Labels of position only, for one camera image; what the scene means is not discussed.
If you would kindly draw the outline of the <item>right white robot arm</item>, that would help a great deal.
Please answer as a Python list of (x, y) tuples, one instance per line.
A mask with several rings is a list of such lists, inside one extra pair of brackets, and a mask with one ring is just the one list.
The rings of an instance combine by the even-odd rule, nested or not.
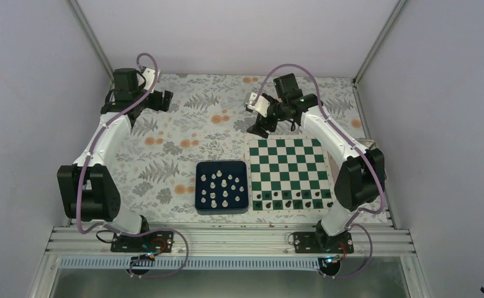
[(349, 240), (349, 230), (359, 214), (384, 211), (385, 157), (380, 149), (370, 149), (345, 132), (330, 117), (320, 92), (304, 94), (294, 74), (280, 76), (273, 83), (277, 97), (261, 91), (246, 96), (246, 110), (258, 114), (247, 132), (267, 138), (278, 122), (291, 120), (317, 139), (336, 162), (336, 203), (312, 233), (313, 250), (329, 253)]

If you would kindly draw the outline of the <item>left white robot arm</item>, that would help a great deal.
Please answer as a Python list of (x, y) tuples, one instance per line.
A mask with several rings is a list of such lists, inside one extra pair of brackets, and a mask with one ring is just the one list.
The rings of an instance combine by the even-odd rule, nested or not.
[(114, 88), (105, 97), (89, 144), (72, 164), (60, 166), (56, 175), (67, 218), (96, 221), (115, 233), (128, 234), (127, 243), (135, 251), (146, 250), (152, 236), (145, 230), (144, 217), (121, 208), (110, 172), (119, 145), (131, 135), (143, 110), (168, 111), (173, 93), (152, 89), (159, 76), (159, 71), (147, 67), (116, 69)]

